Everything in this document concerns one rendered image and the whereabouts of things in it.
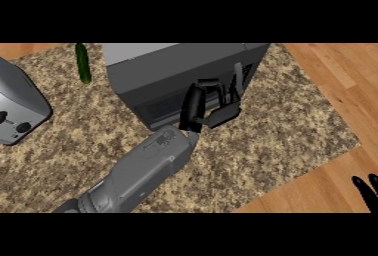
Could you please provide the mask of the green cucumber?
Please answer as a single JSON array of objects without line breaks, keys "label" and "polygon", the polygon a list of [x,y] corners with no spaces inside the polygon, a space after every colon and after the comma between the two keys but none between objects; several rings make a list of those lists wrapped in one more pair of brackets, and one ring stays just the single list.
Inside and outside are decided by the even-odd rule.
[{"label": "green cucumber", "polygon": [[77,56],[77,67],[80,79],[84,84],[92,82],[92,73],[89,65],[87,49],[83,43],[76,44],[76,56]]}]

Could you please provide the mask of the grey toaster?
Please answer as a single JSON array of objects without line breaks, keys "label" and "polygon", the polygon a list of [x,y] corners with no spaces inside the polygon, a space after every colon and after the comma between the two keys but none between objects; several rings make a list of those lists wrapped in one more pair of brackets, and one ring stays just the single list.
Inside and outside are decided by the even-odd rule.
[{"label": "grey toaster", "polygon": [[0,144],[15,145],[53,113],[24,70],[0,57]]}]

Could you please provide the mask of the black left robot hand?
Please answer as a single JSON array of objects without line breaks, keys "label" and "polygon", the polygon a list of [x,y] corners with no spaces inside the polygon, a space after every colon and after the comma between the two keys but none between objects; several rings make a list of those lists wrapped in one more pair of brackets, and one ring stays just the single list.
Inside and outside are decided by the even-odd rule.
[{"label": "black left robot hand", "polygon": [[[206,116],[207,94],[217,92],[220,107]],[[235,119],[241,113],[241,96],[237,86],[225,89],[219,79],[200,79],[189,87],[180,113],[179,129],[201,132],[203,126],[216,128]]]}]

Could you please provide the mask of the dark grey microwave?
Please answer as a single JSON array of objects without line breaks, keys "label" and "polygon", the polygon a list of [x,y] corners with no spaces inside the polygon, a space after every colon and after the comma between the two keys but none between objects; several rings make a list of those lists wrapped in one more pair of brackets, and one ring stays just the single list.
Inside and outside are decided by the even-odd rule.
[{"label": "dark grey microwave", "polygon": [[248,84],[266,43],[105,43],[111,88],[149,130],[180,120],[188,89],[201,79]]}]

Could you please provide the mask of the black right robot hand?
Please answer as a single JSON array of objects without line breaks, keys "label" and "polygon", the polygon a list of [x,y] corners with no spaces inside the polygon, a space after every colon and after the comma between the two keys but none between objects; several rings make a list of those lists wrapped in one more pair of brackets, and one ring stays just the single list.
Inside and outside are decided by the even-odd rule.
[{"label": "black right robot hand", "polygon": [[378,175],[369,174],[369,184],[358,177],[352,177],[353,184],[361,192],[369,211],[378,214]]}]

